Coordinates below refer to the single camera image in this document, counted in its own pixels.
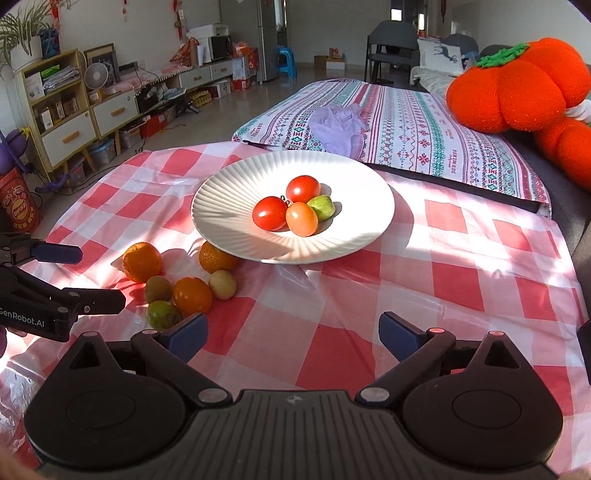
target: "white drawer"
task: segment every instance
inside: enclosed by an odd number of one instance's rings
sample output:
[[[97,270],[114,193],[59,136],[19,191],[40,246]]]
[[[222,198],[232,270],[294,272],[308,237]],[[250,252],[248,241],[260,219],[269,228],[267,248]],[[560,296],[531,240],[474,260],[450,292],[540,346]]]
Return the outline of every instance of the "white drawer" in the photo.
[[[81,113],[43,137],[43,146],[52,167],[71,156],[76,150],[96,139],[90,113]]]
[[[122,93],[93,107],[100,136],[111,133],[138,116],[138,104],[133,94]]]
[[[212,72],[209,67],[201,67],[181,73],[178,78],[181,83],[181,88],[190,90],[192,88],[198,87],[199,85],[211,82]]]
[[[232,74],[232,61],[221,61],[211,65],[212,80],[218,80]]]

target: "white plate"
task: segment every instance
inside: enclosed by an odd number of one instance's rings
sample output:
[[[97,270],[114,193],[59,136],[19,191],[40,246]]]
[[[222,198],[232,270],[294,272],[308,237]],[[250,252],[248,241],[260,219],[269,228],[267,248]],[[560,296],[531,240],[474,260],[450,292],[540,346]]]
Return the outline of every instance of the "white plate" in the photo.
[[[264,197],[285,195],[287,184],[311,175],[337,207],[337,214],[302,238],[267,232],[252,221]],[[246,260],[310,264],[344,257],[376,240],[394,216],[389,185],[368,166],[350,158],[312,151],[279,151],[233,163],[211,176],[195,194],[193,223],[205,240]]]

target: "refrigerator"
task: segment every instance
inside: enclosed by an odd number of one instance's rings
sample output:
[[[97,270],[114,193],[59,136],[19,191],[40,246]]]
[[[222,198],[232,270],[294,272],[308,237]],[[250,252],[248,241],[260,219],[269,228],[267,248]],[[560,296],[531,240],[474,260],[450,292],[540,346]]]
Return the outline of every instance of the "refrigerator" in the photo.
[[[222,23],[230,27],[234,43],[258,48],[257,82],[277,77],[277,27],[274,0],[220,0]]]

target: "potted plant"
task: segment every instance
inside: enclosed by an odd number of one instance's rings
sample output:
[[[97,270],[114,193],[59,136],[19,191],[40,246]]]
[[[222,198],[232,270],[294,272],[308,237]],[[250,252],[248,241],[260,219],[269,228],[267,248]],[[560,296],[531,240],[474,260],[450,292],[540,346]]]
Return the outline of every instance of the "potted plant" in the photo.
[[[43,56],[42,30],[49,27],[45,19],[50,14],[50,4],[41,0],[38,4],[19,8],[16,15],[6,14],[0,18],[0,61],[10,65],[16,72]]]

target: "green knitted leaf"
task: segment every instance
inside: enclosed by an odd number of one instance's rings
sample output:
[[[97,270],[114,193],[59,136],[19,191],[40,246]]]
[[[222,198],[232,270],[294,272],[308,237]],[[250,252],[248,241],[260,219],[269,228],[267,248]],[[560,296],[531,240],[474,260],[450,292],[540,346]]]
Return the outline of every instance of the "green knitted leaf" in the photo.
[[[476,66],[483,69],[502,67],[503,65],[508,64],[510,61],[521,57],[529,47],[530,46],[527,43],[519,43],[515,47],[503,48],[494,55],[482,57],[476,63]]]

